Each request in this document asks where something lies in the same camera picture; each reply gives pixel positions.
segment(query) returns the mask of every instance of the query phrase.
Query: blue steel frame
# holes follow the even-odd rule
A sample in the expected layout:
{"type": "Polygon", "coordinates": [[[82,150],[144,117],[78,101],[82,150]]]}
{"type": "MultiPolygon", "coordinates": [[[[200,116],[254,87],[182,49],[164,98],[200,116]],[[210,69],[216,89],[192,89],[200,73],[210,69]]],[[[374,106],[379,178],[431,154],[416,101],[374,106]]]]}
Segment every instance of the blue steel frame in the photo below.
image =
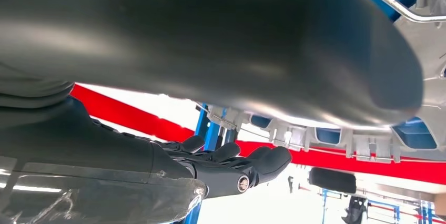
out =
{"type": "MultiPolygon", "coordinates": [[[[220,131],[220,126],[218,124],[212,123],[207,117],[207,112],[204,109],[202,109],[200,112],[200,117],[198,118],[195,135],[202,136],[205,139],[204,150],[216,149],[219,131],[220,131]]],[[[197,224],[198,216],[200,214],[200,208],[201,204],[196,206],[181,223],[197,224]]]]}

